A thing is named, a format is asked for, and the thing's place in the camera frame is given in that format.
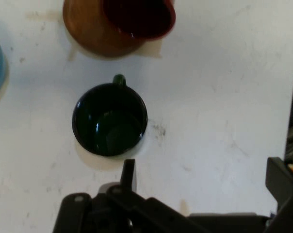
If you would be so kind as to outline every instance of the dark red cup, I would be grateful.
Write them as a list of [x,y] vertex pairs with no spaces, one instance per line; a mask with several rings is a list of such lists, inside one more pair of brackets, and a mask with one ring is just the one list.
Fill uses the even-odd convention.
[[103,0],[102,10],[117,31],[137,40],[167,35],[176,22],[173,0]]

